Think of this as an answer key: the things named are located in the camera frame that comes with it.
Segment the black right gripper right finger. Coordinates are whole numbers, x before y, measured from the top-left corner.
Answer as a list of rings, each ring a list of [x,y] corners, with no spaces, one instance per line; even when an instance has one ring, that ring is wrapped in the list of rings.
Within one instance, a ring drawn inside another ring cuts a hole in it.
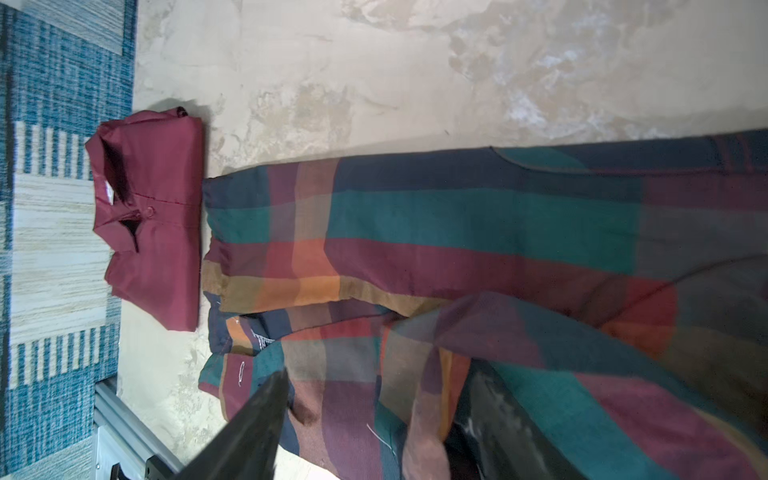
[[[583,479],[490,363],[470,365],[446,452],[452,479]]]

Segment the multicolour plaid long sleeve shirt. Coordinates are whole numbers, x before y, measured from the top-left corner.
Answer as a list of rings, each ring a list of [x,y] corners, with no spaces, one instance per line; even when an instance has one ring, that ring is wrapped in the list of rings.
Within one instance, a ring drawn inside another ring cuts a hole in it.
[[[208,179],[227,424],[289,377],[278,449],[452,479],[486,361],[583,479],[767,475],[767,134],[370,155]]]

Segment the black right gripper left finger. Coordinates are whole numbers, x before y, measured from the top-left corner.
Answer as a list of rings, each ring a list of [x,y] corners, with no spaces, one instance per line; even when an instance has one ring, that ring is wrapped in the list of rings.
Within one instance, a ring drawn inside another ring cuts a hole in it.
[[[269,480],[275,475],[289,377],[273,373],[176,479]]]

